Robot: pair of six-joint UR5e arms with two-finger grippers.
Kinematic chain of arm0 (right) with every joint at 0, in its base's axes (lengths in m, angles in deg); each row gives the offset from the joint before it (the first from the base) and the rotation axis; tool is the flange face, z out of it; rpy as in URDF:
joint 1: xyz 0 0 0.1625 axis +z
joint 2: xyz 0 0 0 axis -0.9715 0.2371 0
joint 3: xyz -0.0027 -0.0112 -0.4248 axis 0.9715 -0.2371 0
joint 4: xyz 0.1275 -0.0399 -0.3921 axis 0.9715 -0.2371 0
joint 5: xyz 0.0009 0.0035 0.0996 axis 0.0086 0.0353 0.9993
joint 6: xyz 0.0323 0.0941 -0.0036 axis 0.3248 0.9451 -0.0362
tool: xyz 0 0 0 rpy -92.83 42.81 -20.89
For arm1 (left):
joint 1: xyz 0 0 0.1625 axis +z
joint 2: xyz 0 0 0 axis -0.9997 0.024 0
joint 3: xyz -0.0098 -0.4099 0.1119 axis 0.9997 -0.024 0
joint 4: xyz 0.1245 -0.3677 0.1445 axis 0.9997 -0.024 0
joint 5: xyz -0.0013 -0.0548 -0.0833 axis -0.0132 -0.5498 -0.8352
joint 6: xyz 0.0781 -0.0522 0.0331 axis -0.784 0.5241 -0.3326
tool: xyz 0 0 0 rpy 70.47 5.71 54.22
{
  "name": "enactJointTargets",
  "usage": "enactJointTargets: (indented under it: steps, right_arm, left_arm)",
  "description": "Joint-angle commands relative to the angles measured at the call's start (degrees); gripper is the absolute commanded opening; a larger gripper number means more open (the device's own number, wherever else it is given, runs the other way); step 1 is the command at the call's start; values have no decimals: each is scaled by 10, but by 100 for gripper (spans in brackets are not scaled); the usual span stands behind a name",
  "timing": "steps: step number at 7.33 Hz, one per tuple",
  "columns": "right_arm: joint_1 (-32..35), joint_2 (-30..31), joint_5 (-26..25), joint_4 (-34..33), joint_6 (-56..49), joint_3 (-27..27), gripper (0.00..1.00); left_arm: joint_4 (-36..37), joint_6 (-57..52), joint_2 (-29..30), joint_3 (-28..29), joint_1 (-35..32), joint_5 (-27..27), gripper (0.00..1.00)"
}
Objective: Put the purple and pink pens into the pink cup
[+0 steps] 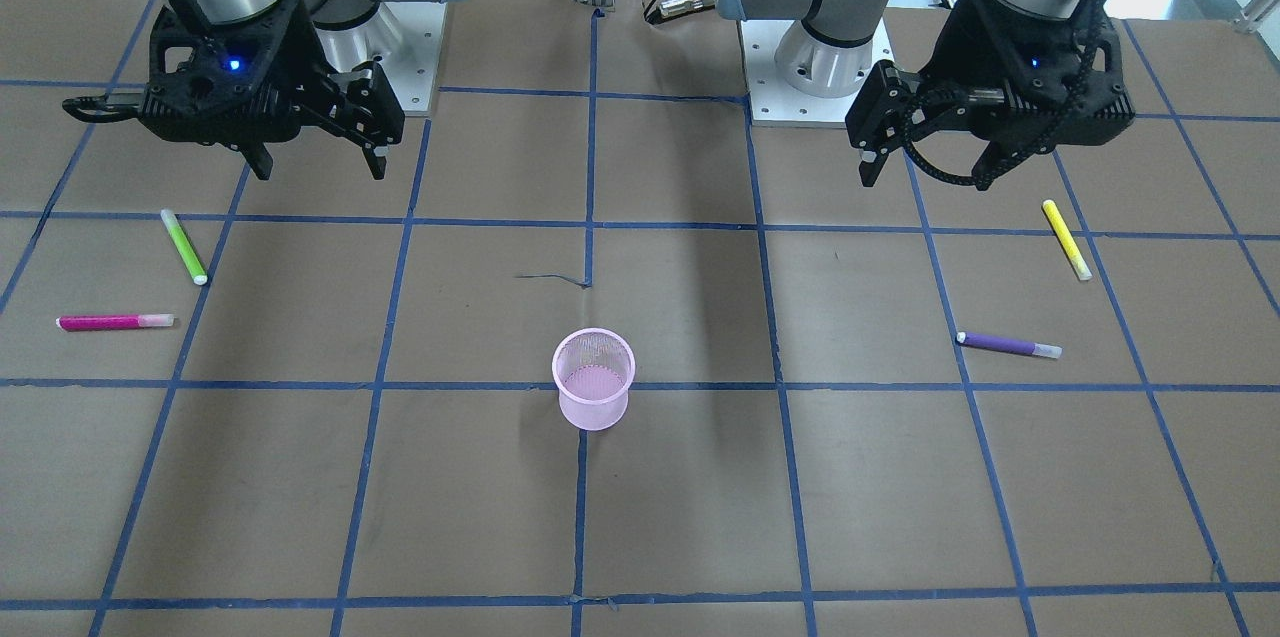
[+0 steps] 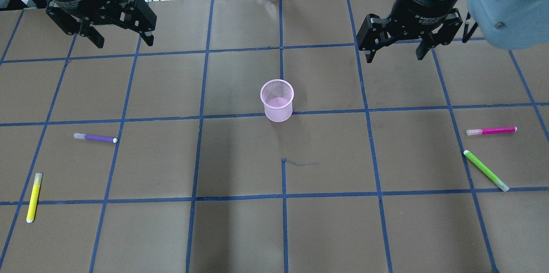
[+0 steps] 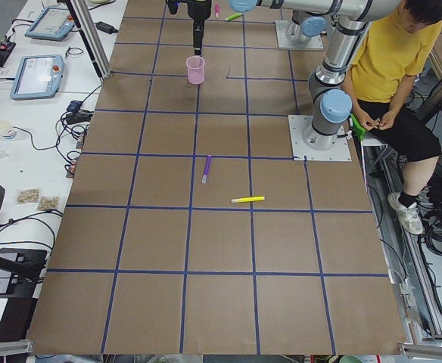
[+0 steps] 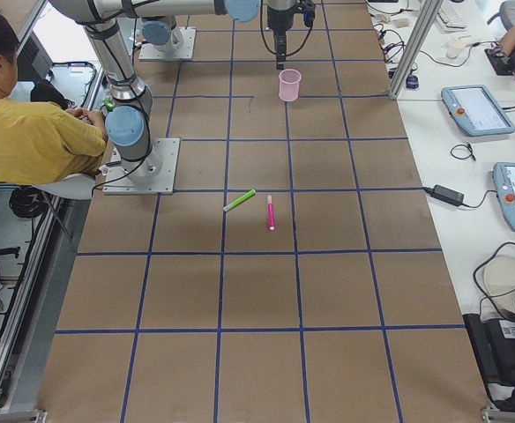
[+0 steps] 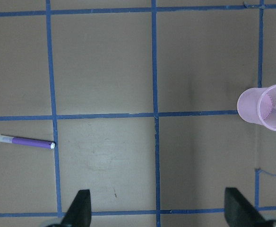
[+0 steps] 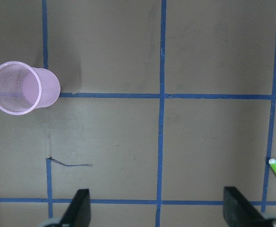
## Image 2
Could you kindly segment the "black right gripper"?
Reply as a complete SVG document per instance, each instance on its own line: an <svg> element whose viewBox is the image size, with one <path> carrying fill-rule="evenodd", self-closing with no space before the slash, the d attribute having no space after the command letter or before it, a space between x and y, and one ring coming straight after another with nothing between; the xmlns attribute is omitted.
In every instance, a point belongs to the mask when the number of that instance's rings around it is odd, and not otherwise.
<svg viewBox="0 0 549 273"><path fill-rule="evenodd" d="M358 30L357 42L359 50L365 51L367 64L373 62L382 47L404 40L420 40L415 53L418 60L423 60L433 47L451 43L462 24L457 8L452 8L447 15L433 18L406 8L386 18L368 14Z"/></svg>

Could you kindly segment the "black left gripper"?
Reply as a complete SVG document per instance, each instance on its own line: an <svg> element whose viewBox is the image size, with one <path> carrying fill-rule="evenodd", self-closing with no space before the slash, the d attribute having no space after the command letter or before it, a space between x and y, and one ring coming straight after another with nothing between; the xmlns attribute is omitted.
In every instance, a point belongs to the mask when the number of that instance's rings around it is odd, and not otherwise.
<svg viewBox="0 0 549 273"><path fill-rule="evenodd" d="M65 7L49 0L45 12L67 35L80 31L78 20L81 20L90 25L115 25L132 30L139 33L147 46L154 44L157 15L145 0L77 0ZM95 27L88 27L86 37L97 48L104 47L105 39Z"/></svg>

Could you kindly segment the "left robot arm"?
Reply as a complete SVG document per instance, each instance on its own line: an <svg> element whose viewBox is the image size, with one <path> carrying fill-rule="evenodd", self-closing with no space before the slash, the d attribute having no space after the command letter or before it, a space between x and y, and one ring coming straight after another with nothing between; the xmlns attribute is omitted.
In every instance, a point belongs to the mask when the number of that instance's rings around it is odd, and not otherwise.
<svg viewBox="0 0 549 273"><path fill-rule="evenodd" d="M98 25L115 25L139 34L147 46L154 42L157 16L145 0L30 0L67 35L88 38L96 47L104 46ZM10 0L1 0L1 9L10 11Z"/></svg>

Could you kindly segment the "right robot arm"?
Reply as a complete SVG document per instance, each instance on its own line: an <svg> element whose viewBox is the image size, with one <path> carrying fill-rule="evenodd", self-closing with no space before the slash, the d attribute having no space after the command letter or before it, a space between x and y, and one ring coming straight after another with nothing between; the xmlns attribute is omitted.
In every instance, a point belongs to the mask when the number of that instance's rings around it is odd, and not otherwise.
<svg viewBox="0 0 549 273"><path fill-rule="evenodd" d="M466 43L476 29L494 47L521 50L547 43L549 0L395 0L388 17L369 14L357 35L368 63L383 47L420 40L418 60L439 45L448 45L459 28Z"/></svg>

